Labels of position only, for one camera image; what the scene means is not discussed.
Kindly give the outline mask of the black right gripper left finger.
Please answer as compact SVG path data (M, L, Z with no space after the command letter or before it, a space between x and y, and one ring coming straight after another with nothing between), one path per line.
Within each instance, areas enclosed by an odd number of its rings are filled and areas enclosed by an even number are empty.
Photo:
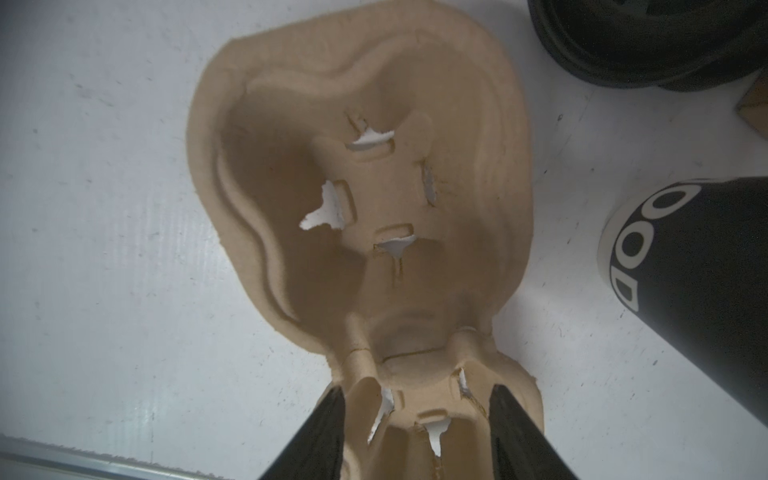
M262 480L339 480L343 464L346 403L340 386L331 387Z

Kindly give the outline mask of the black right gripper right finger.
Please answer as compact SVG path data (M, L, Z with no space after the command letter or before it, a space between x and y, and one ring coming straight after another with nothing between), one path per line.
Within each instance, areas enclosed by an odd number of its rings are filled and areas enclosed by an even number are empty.
M502 384L496 384L490 396L489 425L496 480L577 480Z

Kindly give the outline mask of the brown pulp cup carrier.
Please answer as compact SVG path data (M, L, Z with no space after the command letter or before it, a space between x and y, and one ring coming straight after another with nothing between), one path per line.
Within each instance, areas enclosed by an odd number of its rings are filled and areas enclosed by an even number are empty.
M493 316L533 237L532 151L503 47L436 1L234 39L196 88L190 174L247 295L343 389L345 479L489 479L489 399L537 426Z

